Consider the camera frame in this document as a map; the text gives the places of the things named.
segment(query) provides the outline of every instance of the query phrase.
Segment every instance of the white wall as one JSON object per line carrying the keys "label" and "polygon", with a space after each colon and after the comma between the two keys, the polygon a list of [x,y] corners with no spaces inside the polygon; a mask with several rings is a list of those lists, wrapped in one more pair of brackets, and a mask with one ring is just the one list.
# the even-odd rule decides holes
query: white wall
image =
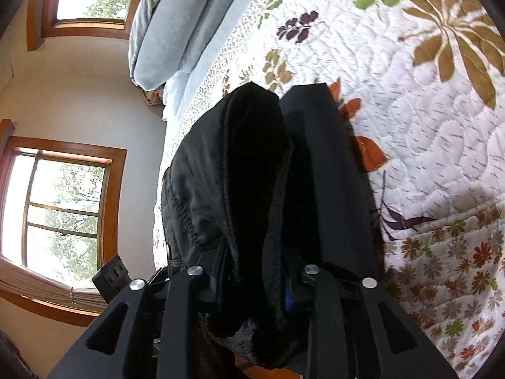
{"label": "white wall", "polygon": [[0,119],[10,118],[18,136],[128,150],[118,252],[131,277],[149,278],[155,270],[153,207],[165,135],[161,110],[145,105],[131,83],[125,40],[49,38],[27,53],[26,7],[0,41]]}
{"label": "white wall", "polygon": [[43,318],[0,298],[0,326],[32,372],[46,378],[85,328]]}

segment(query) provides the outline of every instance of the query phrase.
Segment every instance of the purple leaf print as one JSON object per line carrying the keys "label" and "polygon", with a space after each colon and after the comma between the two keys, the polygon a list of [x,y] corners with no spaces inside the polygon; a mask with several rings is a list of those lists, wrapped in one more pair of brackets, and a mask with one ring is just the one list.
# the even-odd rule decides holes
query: purple leaf print
{"label": "purple leaf print", "polygon": [[296,34],[298,34],[298,30],[290,30],[290,32],[288,32],[286,34],[286,40],[292,40],[296,37]]}
{"label": "purple leaf print", "polygon": [[295,44],[300,44],[309,36],[309,29],[314,25],[314,21],[319,17],[315,11],[311,13],[304,12],[300,18],[291,18],[286,21],[285,26],[281,26],[277,30],[277,37],[282,40],[284,37],[287,41],[291,41],[295,37]]}
{"label": "purple leaf print", "polygon": [[298,34],[298,39],[296,40],[295,44],[300,44],[308,36],[309,36],[309,29],[308,28],[304,28],[303,30],[300,31],[300,34]]}

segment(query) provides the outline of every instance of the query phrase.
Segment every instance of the bedspread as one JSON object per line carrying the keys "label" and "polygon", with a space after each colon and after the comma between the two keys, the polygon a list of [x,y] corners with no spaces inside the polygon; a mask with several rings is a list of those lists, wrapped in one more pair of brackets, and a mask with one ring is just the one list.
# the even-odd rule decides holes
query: bedspread
{"label": "bedspread", "polygon": [[370,184],[383,284],[470,378],[505,328],[504,64],[478,0],[254,0],[170,133],[162,172],[237,86],[282,96],[327,83]]}

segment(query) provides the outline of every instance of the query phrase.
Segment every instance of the pillow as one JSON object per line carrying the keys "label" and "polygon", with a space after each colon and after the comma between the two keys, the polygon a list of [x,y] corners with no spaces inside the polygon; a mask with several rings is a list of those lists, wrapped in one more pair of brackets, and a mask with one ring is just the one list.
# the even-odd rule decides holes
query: pillow
{"label": "pillow", "polygon": [[130,34],[134,83],[154,90],[172,77],[207,1],[158,0],[156,4],[156,0],[142,0]]}
{"label": "pillow", "polygon": [[223,21],[233,0],[208,0],[182,57],[180,69],[190,72]]}

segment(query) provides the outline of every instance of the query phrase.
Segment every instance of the wooden window frame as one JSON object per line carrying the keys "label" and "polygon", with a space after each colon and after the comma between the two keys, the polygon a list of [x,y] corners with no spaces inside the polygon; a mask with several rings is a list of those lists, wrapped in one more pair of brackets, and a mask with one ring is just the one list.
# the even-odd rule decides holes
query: wooden window frame
{"label": "wooden window frame", "polygon": [[27,13],[27,47],[34,51],[46,37],[88,36],[128,40],[133,17],[141,0],[130,0],[125,21],[78,18],[57,20],[59,0],[29,0]]}
{"label": "wooden window frame", "polygon": [[[9,185],[9,176],[14,158],[18,153],[26,152],[26,150],[32,153],[35,150],[48,157],[60,156],[67,160],[74,160],[76,163],[107,164],[107,178],[104,178],[103,186],[102,226],[99,227],[101,244],[97,251],[100,262],[107,263],[118,253],[119,199],[127,151],[100,145],[16,137],[12,136],[13,131],[14,126],[10,120],[0,122],[0,201],[2,201],[0,221],[3,218],[3,201]],[[1,290],[0,296],[30,312],[77,326],[87,326],[97,315],[93,312],[65,308]]]}

